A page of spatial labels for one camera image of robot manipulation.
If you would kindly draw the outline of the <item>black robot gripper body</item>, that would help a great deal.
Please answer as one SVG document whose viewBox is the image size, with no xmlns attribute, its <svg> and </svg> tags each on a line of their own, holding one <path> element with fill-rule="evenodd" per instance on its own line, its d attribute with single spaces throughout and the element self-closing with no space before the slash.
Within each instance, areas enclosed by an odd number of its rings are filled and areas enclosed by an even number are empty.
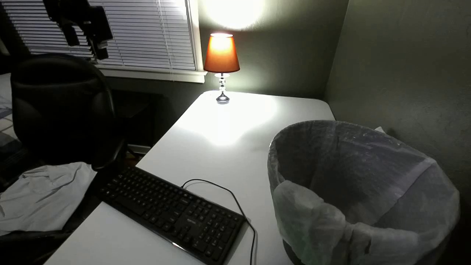
<svg viewBox="0 0 471 265">
<path fill-rule="evenodd" d="M 47 16 L 58 23 L 70 45 L 78 45 L 80 27 L 95 58 L 108 58 L 108 41 L 114 38 L 106 11 L 89 0 L 43 0 Z"/>
</svg>

